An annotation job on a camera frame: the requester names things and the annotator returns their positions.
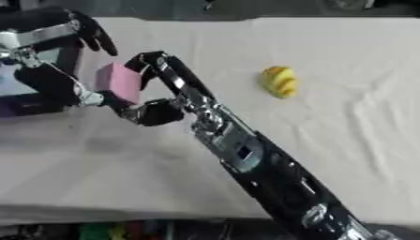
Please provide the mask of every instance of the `yellow toy fruit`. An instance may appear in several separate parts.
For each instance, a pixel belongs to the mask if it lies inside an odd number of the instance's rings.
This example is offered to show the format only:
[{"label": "yellow toy fruit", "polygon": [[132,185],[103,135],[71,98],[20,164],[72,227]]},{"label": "yellow toy fruit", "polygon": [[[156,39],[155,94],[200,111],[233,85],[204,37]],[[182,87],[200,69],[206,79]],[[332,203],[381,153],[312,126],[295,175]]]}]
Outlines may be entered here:
[{"label": "yellow toy fruit", "polygon": [[270,67],[262,72],[262,87],[278,98],[296,95],[296,77],[289,67]]}]

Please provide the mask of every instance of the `floor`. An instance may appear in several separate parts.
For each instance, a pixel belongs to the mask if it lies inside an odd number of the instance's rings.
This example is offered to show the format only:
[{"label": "floor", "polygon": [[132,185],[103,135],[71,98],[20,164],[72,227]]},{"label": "floor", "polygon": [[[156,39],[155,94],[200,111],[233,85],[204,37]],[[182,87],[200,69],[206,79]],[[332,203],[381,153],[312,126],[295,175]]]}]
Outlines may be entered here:
[{"label": "floor", "polygon": [[217,0],[203,11],[203,0],[45,0],[43,5],[77,9],[95,17],[134,17],[164,21],[237,21],[258,17],[415,17],[420,8],[391,3],[365,11],[341,11],[326,0]]}]

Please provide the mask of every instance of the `robotic hand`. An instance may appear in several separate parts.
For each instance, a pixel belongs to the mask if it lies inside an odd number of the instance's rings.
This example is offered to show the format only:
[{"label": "robotic hand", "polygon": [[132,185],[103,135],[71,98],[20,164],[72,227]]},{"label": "robotic hand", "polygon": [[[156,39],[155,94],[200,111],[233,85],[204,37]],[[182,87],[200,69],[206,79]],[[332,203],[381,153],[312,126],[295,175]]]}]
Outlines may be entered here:
[{"label": "robotic hand", "polygon": [[15,72],[18,81],[67,106],[102,106],[111,102],[115,108],[126,108],[126,102],[112,93],[88,91],[74,76],[38,59],[39,52],[68,44],[117,55],[100,25],[77,11],[47,7],[0,16],[0,64],[20,65]]},{"label": "robotic hand", "polygon": [[93,51],[103,49],[117,55],[113,42],[99,24],[78,11],[47,7],[0,16],[3,58],[22,50],[41,52],[66,44],[82,46],[83,42]]},{"label": "robotic hand", "polygon": [[[205,85],[175,56],[141,53],[127,68],[142,72],[143,90],[158,77],[173,92],[172,113],[164,123],[196,116],[195,137],[282,227],[303,240],[399,240],[386,231],[370,233],[361,222],[296,160],[218,103]],[[122,114],[139,124],[143,114]]]}]

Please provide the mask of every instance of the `white tablecloth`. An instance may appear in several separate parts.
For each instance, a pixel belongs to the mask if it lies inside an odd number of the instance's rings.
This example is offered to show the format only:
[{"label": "white tablecloth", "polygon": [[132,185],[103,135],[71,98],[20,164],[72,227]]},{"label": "white tablecloth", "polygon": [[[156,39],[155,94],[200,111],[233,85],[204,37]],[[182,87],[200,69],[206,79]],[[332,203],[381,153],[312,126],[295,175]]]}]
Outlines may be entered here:
[{"label": "white tablecloth", "polygon": [[[84,51],[82,81],[136,53],[174,53],[361,219],[420,224],[419,21],[99,21],[120,54]],[[256,84],[273,65],[295,70],[296,97]],[[155,81],[142,99],[166,96]],[[1,120],[0,131],[0,223],[266,217],[187,120],[135,127],[108,109],[71,109]]]}]

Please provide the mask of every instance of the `pink block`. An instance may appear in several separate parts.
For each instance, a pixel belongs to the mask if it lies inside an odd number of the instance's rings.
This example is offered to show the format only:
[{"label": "pink block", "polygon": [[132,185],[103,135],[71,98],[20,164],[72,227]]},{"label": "pink block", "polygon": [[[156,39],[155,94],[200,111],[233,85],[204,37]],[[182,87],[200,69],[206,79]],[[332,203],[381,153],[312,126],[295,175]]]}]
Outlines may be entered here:
[{"label": "pink block", "polygon": [[140,99],[140,75],[120,64],[111,63],[97,71],[97,90],[111,90],[133,104]]}]

